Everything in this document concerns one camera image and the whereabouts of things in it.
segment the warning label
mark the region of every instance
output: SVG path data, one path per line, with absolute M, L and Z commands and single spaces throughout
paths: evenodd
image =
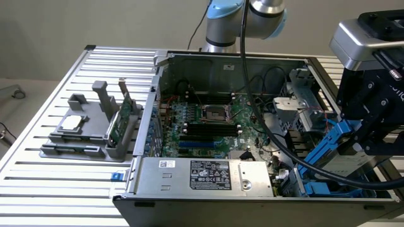
M 232 190 L 228 162 L 191 161 L 189 187 L 193 190 Z

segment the white wall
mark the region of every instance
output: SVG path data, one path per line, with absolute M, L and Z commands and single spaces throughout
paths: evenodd
M 60 80 L 87 44 L 184 49 L 208 0 L 0 0 L 0 78 Z M 247 51 L 331 55 L 337 22 L 404 0 L 285 0 L 288 22 Z M 203 46 L 205 24 L 192 49 Z

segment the slotted aluminum table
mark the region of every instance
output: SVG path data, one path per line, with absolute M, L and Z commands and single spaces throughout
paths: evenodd
M 0 161 L 0 226 L 128 226 L 109 198 L 123 191 L 124 183 L 109 179 L 112 172 L 129 168 L 131 154 L 123 163 L 108 163 L 40 158 L 39 148 L 68 110 L 71 94 L 97 100 L 96 80 L 107 81 L 109 95 L 121 102 L 117 82 L 125 77 L 131 97 L 144 104 L 155 76 L 155 52 L 100 46 L 83 52 Z M 344 69 L 339 60 L 319 57 L 319 61 L 339 85 Z M 400 158 L 392 162 L 404 170 Z

